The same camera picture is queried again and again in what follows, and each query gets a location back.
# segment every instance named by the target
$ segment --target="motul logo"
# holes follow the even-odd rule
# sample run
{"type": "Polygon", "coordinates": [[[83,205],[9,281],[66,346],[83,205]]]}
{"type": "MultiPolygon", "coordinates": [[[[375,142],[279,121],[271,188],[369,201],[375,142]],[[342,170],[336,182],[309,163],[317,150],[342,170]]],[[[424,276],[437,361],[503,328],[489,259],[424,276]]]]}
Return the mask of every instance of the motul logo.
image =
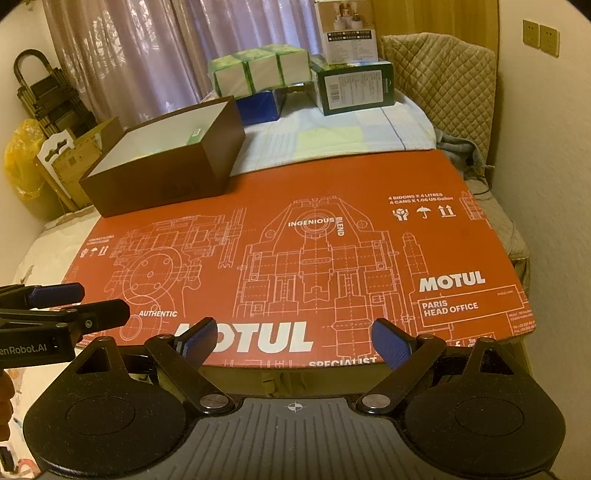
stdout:
{"type": "Polygon", "coordinates": [[[419,291],[432,291],[443,288],[445,290],[453,286],[475,285],[477,283],[486,283],[486,280],[480,276],[480,272],[452,273],[435,278],[421,278],[419,291]]]}
{"type": "MultiPolygon", "coordinates": [[[[180,335],[189,329],[188,323],[178,326],[175,335],[180,335]]],[[[218,323],[217,331],[222,334],[221,339],[213,350],[224,352],[232,345],[236,345],[239,353],[248,353],[256,342],[263,353],[280,353],[289,346],[290,352],[310,352],[314,342],[307,342],[306,322],[275,323],[218,323]]]]}

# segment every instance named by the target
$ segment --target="gray cloth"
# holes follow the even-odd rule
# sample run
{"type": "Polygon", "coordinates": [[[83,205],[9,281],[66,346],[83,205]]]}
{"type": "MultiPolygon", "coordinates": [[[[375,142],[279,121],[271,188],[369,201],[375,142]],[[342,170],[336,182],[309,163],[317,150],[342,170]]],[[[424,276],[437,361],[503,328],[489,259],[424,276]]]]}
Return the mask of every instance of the gray cloth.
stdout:
{"type": "Polygon", "coordinates": [[[482,177],[486,164],[473,141],[453,137],[437,128],[435,129],[435,135],[437,137],[437,149],[445,153],[456,170],[463,173],[465,179],[477,177],[486,181],[482,177]]]}

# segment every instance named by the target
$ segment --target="blue box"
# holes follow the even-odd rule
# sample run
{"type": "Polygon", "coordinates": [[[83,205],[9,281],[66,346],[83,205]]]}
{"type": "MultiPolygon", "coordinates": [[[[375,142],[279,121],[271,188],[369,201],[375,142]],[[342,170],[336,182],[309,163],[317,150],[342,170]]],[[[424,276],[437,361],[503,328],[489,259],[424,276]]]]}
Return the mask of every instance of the blue box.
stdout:
{"type": "Polygon", "coordinates": [[[286,97],[287,89],[275,89],[237,99],[242,125],[247,127],[279,120],[286,97]]]}

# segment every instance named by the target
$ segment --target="quilted cover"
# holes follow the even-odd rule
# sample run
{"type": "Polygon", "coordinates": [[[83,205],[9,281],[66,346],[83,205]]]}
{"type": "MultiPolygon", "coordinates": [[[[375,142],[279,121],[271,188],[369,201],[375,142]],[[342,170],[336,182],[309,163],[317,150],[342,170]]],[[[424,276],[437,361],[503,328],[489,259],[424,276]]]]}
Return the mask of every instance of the quilted cover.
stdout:
{"type": "Polygon", "coordinates": [[[472,140],[487,158],[496,89],[492,50],[451,35],[416,33],[383,36],[382,56],[396,68],[397,88],[436,128],[472,140]]]}

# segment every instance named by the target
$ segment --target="barcode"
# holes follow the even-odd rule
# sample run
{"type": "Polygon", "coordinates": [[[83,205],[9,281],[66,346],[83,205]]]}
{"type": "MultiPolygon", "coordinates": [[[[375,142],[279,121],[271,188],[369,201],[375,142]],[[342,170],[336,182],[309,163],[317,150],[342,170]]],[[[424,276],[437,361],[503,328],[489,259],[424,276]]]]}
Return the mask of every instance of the barcode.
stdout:
{"type": "Polygon", "coordinates": [[[338,83],[332,83],[331,85],[329,85],[329,95],[330,95],[330,99],[333,102],[340,102],[340,87],[338,83]]]}

